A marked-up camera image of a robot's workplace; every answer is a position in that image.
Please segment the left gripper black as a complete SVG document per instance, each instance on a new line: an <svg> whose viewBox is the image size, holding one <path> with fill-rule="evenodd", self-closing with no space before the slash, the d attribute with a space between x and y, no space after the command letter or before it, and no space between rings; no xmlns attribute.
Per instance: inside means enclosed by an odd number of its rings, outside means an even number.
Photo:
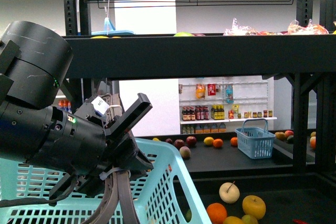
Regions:
<svg viewBox="0 0 336 224"><path fill-rule="evenodd" d="M103 183L113 168L129 170L131 180L153 169L131 131L151 109L152 104L143 93L138 93L138 98L126 111L117 94L97 96L81 106L77 111L79 116L85 115L88 121L95 123L101 120L106 146L97 167L80 179L76 192L90 198L103 193Z"/></svg>

